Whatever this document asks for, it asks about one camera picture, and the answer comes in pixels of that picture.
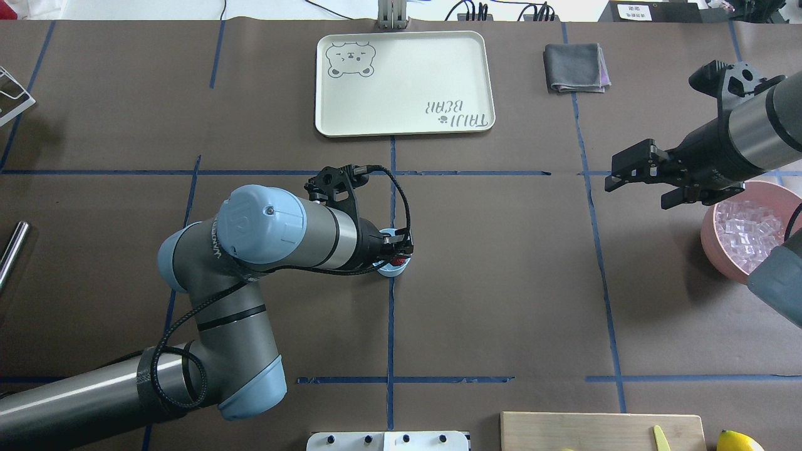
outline yellow knife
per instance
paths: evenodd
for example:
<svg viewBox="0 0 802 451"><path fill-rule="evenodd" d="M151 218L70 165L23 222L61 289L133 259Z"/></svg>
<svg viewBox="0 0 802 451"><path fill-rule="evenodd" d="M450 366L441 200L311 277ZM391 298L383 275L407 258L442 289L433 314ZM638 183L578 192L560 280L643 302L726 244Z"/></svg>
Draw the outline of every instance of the yellow knife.
<svg viewBox="0 0 802 451"><path fill-rule="evenodd" d="M671 448L668 446L668 440L666 440L666 434L662 433L662 428L655 425L653 430L654 442L657 443L657 451L671 451Z"/></svg>

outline wooden cutting board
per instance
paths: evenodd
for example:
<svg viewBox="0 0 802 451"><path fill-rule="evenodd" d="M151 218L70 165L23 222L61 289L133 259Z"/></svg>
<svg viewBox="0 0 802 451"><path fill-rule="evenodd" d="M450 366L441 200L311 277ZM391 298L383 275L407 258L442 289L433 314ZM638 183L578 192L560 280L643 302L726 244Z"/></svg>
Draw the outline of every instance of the wooden cutting board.
<svg viewBox="0 0 802 451"><path fill-rule="evenodd" d="M656 451L659 425L671 451L707 451L696 415L502 412L502 451Z"/></svg>

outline bear face illustration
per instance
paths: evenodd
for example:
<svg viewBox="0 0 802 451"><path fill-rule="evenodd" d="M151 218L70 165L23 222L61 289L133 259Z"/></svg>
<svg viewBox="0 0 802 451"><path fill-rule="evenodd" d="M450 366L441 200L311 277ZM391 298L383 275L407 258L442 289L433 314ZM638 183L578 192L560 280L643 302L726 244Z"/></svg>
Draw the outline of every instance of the bear face illustration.
<svg viewBox="0 0 802 451"><path fill-rule="evenodd" d="M340 78L342 74L360 74L363 77L373 75L373 58L376 49L370 43L332 44L326 49L329 59L329 76Z"/></svg>

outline pink bowl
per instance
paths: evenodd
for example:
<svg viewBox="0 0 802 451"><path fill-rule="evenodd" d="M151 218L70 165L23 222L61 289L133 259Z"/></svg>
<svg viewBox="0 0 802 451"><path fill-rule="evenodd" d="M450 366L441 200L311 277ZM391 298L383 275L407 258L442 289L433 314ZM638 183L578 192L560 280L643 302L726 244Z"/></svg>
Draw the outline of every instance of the pink bowl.
<svg viewBox="0 0 802 451"><path fill-rule="evenodd" d="M788 223L788 219L791 218L796 207L802 202L802 197L780 185L768 181L753 180L746 182L746 189L741 194L730 197L730 200L753 201L757 205L774 210L774 215L784 224L782 233L785 234L785 224ZM746 285L749 274L738 267L732 257L727 254L721 246L719 235L715 231L715 214L719 205L713 205L707 209L707 213L704 215L701 232L702 248L704 248L704 253L713 263L715 269L719 270L727 278ZM793 231L796 232L799 228L802 228L802 217L796 221Z"/></svg>

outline white label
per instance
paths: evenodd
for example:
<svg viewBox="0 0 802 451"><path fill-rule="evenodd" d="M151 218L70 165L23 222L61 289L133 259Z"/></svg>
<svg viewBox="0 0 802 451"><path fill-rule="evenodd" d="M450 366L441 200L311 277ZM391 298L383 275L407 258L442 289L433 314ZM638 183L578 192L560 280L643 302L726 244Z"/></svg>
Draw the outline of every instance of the white label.
<svg viewBox="0 0 802 451"><path fill-rule="evenodd" d="M626 20L651 22L651 11L647 5L618 5L618 15Z"/></svg>

